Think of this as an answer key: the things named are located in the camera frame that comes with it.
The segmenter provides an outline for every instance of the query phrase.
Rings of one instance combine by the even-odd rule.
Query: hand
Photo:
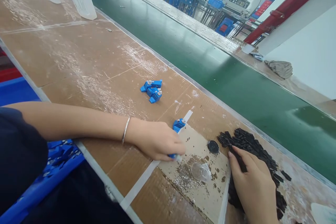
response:
[[[131,118],[125,142],[136,145],[153,160],[173,161],[169,154],[183,155],[185,146],[178,134],[165,122],[148,122]]]
[[[233,181],[248,220],[251,224],[278,223],[275,184],[265,162],[235,146],[233,149],[247,168],[242,173],[236,157],[229,152]]]

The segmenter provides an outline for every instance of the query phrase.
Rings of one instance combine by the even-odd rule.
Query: clear plastic piece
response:
[[[195,179],[201,180],[205,183],[211,180],[211,172],[207,163],[200,164],[198,162],[194,162],[191,165],[191,174]]]

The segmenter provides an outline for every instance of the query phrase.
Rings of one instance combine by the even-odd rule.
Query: red pillar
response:
[[[264,32],[272,31],[301,8],[307,1],[308,0],[285,0],[277,9],[270,12],[270,16],[266,18],[257,29],[251,32],[244,42],[251,44]]]

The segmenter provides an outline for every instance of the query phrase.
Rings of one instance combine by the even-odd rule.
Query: person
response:
[[[47,141],[81,137],[124,139],[151,159],[162,161],[173,161],[169,154],[183,155],[186,151],[176,132],[165,122],[44,102],[0,107],[0,136],[0,215],[42,173],[48,160]],[[276,223],[275,184],[266,164],[250,153],[234,149],[247,166],[247,173],[242,173],[237,159],[229,153],[234,183],[248,219],[252,224]],[[131,223],[118,204],[111,205],[104,184],[90,166],[81,166],[84,168],[73,171],[43,200],[42,206],[31,210],[23,223]],[[118,219],[120,213],[125,216]]]
[[[236,146],[233,149],[242,157],[247,169],[246,173],[242,173],[237,158],[229,152],[234,186],[249,223],[279,223],[275,183],[266,163]]]

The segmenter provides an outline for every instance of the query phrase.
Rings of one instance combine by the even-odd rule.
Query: round black disc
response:
[[[219,146],[214,140],[208,142],[208,149],[212,154],[217,154],[219,152]]]

